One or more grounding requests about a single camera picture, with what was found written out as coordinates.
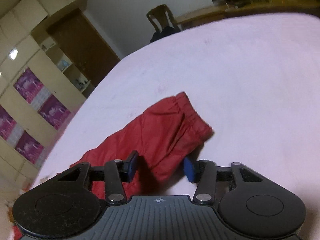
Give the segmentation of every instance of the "gray ribbed panel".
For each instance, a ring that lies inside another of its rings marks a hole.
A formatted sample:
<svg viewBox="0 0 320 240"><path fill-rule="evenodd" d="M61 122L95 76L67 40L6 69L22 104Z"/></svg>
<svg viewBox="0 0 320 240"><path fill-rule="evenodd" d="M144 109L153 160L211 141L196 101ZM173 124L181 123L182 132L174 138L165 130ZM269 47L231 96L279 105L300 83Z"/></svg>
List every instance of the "gray ribbed panel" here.
<svg viewBox="0 0 320 240"><path fill-rule="evenodd" d="M161 198L159 203L159 197L134 196L125 205L109 207L92 228L68 240L248 240L226 228L210 207L194 205L186 195Z"/></svg>

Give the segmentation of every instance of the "red garment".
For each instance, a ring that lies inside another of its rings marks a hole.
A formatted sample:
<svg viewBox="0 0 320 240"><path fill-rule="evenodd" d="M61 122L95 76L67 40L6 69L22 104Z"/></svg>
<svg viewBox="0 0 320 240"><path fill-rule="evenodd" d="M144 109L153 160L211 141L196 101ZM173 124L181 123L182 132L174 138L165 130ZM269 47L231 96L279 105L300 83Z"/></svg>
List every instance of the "red garment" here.
<svg viewBox="0 0 320 240"><path fill-rule="evenodd" d="M128 198L145 195L159 188L177 169L183 158L213 134L182 92L164 98L122 130L107 137L96 149L87 151L72 166L89 162L103 166L105 162L125 160L133 150L139 152L138 170L131 183L124 183ZM92 192L104 199L104 182L95 181ZM15 240L21 237L15 228Z"/></svg>

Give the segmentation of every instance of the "elastic cuff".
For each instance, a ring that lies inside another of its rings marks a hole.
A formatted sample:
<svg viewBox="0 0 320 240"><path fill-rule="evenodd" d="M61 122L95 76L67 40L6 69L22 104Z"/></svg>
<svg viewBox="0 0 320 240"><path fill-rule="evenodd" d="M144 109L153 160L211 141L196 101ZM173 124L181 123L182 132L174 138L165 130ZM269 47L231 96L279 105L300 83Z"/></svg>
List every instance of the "elastic cuff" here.
<svg viewBox="0 0 320 240"><path fill-rule="evenodd" d="M190 128L199 136L202 142L209 139L213 135L213 129L193 109L187 94L181 92L175 98Z"/></svg>

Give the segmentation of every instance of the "door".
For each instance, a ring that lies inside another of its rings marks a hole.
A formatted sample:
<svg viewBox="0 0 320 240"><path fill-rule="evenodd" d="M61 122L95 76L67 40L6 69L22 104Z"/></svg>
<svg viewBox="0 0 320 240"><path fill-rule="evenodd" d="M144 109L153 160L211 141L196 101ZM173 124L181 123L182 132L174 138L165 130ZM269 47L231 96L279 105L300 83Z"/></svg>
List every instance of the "door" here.
<svg viewBox="0 0 320 240"><path fill-rule="evenodd" d="M120 61L79 9L50 26L47 32L94 86Z"/></svg>

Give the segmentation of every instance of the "metal screw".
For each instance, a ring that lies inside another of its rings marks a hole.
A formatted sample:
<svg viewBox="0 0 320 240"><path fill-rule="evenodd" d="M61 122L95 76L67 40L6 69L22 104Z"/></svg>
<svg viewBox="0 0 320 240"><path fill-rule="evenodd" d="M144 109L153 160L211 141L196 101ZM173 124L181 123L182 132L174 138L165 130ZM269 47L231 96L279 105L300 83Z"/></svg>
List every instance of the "metal screw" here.
<svg viewBox="0 0 320 240"><path fill-rule="evenodd" d="M212 197L209 194L202 193L202 194L198 194L196 196L196 199L203 202L203 201L209 201L210 199L212 199Z"/></svg>
<svg viewBox="0 0 320 240"><path fill-rule="evenodd" d="M114 194L109 195L109 199L113 202L117 202L117 201L123 200L124 196L119 193L114 193Z"/></svg>

